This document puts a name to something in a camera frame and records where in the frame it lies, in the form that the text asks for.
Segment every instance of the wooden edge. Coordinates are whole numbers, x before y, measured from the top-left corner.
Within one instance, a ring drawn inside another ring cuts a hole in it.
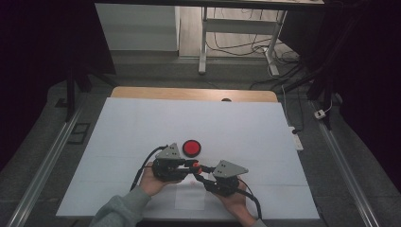
[[[216,90],[192,88],[116,87],[111,97],[239,102],[278,102],[271,91]]]

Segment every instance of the white wall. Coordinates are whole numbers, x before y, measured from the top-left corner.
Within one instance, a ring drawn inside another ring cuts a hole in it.
[[[110,50],[179,48],[179,7],[96,4]]]

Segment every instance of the dark background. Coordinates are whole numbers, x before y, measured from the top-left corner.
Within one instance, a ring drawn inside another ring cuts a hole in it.
[[[2,1],[0,5],[0,169],[46,103],[48,89],[85,66],[114,73],[92,1]]]
[[[344,4],[356,1],[344,0]],[[340,113],[401,191],[400,6],[369,1],[367,7],[330,12],[291,11],[280,40],[296,50],[310,71],[322,65],[350,17],[362,13],[332,67]]]

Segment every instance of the aluminum rail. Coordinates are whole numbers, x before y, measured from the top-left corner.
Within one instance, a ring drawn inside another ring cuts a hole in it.
[[[64,123],[50,150],[47,152],[44,160],[41,163],[38,171],[30,182],[24,196],[21,198],[20,203],[11,216],[8,227],[24,226],[36,200],[39,198],[44,185],[50,173],[56,164],[65,143],[67,142],[68,136],[74,128],[80,113],[82,112],[82,107],[86,102],[86,94],[81,94],[78,100],[78,107],[76,112],[73,114],[69,122]]]
[[[316,105],[313,102],[309,102],[311,109],[313,112],[318,111]],[[351,196],[354,198],[357,209],[360,212],[360,215],[365,222],[365,225],[368,227],[379,227],[380,224],[375,216],[375,213],[368,202],[365,193],[362,188],[359,186],[357,182],[357,178],[355,177],[351,167],[349,166],[342,150],[337,142],[336,137],[334,136],[332,131],[329,131],[327,127],[324,125],[322,121],[319,121],[319,127],[323,134],[323,137],[330,148],[330,151],[333,154],[334,160],[336,161],[337,166],[339,167],[342,178],[345,181],[345,184],[348,187]]]

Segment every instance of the power strip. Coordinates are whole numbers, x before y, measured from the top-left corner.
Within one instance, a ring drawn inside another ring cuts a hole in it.
[[[291,132],[292,135],[292,139],[294,140],[294,145],[295,145],[295,149],[296,150],[304,150],[304,147],[302,146],[300,137],[297,134],[292,133],[292,131],[294,131],[295,128],[294,127],[289,127],[289,132]]]
[[[322,118],[325,117],[325,113],[324,113],[323,110],[319,110],[319,111],[315,112],[314,114],[315,114],[315,117],[316,117],[317,119],[322,119]]]

